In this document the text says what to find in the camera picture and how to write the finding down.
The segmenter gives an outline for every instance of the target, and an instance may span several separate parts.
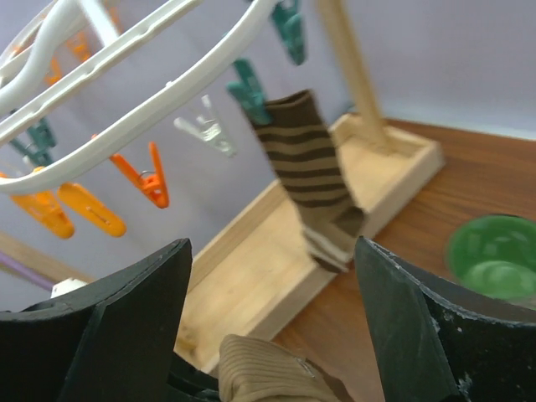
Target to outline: teal clothespin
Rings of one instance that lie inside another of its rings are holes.
[[[233,67],[240,80],[229,82],[227,90],[255,124],[270,124],[271,117],[265,109],[265,93],[253,66],[248,59],[237,59]]]
[[[271,14],[271,20],[292,62],[301,65],[307,55],[302,16],[299,12],[300,2],[292,0],[291,3],[292,5],[285,6],[283,2],[278,2]]]
[[[56,140],[53,132],[50,130],[49,123],[42,118],[39,122],[28,129],[28,135],[32,139],[32,143],[24,146],[18,139],[12,139],[9,144],[15,150],[28,157],[35,167],[48,166],[54,161],[49,155],[49,148],[56,146]]]

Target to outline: white clothespin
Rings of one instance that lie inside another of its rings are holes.
[[[193,124],[182,117],[178,117],[173,121],[173,125],[177,129],[189,133],[217,151],[222,152],[227,157],[233,157],[236,154],[236,148],[220,125],[209,96],[203,95],[201,101],[209,118],[206,118],[203,114],[198,114],[195,119],[197,124]]]
[[[50,293],[50,298],[54,299],[55,297],[62,296],[70,291],[75,291],[85,285],[87,285],[87,283],[75,278],[66,279],[65,281],[61,281],[54,285],[52,292]]]

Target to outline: yellow clothespin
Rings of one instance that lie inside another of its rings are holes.
[[[7,176],[0,173],[0,177],[6,178]],[[75,233],[75,227],[51,191],[12,195],[10,198],[16,205],[24,209],[41,225],[61,239],[68,239]]]
[[[121,218],[79,184],[62,184],[58,189],[58,197],[62,203],[110,236],[121,237],[126,233],[126,225]]]

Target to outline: wooden stand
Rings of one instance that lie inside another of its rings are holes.
[[[59,262],[49,255],[41,253],[4,232],[0,232],[0,251],[53,283],[58,283],[69,278],[79,279],[84,282],[92,281],[86,274],[75,270],[63,262]],[[2,266],[0,269],[21,277],[17,272],[10,270],[6,266]]]
[[[332,134],[368,211],[363,235],[374,237],[441,169],[443,156],[436,142],[384,124],[344,1],[317,0],[317,10],[362,116],[343,116]],[[273,338],[332,278],[308,257],[294,205],[274,182],[196,256],[175,350],[210,372],[225,335]]]

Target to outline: beige sock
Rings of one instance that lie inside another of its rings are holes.
[[[265,108],[273,122],[251,125],[298,208],[311,257],[328,271],[347,271],[364,213],[348,191],[311,91],[268,101]]]
[[[222,402],[340,402],[304,358],[236,335],[219,347],[219,397]]]

